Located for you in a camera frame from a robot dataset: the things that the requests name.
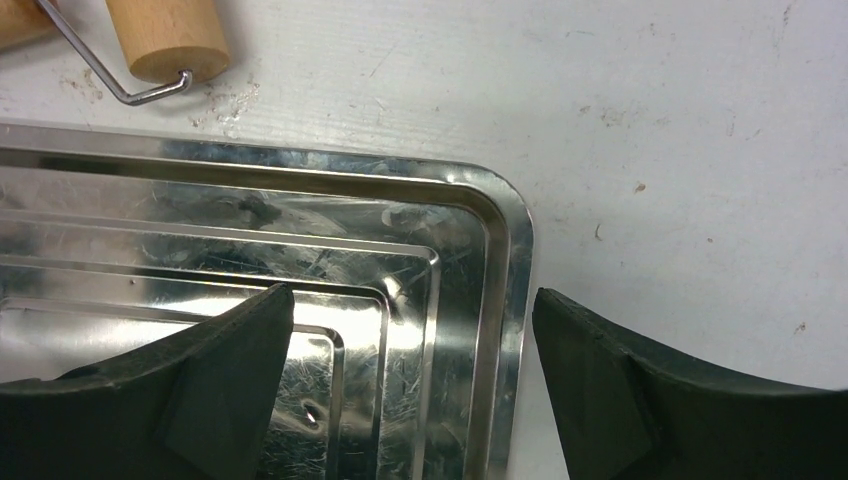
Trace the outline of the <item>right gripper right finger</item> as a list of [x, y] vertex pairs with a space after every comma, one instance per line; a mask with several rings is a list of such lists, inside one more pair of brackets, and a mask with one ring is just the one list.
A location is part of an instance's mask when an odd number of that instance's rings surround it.
[[847, 394], [696, 358], [548, 288], [532, 326], [573, 479], [843, 479]]

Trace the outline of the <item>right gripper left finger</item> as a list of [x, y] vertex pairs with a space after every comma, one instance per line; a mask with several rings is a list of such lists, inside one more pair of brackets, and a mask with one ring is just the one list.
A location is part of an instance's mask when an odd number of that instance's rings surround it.
[[53, 380], [1, 387], [5, 479], [251, 479], [294, 329], [276, 284]]

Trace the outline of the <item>stainless steel tray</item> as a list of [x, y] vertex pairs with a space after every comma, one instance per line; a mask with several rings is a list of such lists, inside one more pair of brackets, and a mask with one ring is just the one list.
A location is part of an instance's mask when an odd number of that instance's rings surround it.
[[1, 128], [1, 378], [295, 297], [262, 477], [502, 479], [534, 232], [470, 164]]

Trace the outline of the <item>wooden rolling pin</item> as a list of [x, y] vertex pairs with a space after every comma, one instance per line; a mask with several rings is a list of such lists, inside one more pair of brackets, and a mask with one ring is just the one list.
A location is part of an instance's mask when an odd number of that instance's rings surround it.
[[122, 104], [141, 106], [209, 81], [230, 65], [231, 52], [214, 1], [108, 1], [111, 23], [135, 78], [155, 86], [127, 92], [61, 13], [56, 1], [3, 1], [1, 47], [61, 34]]

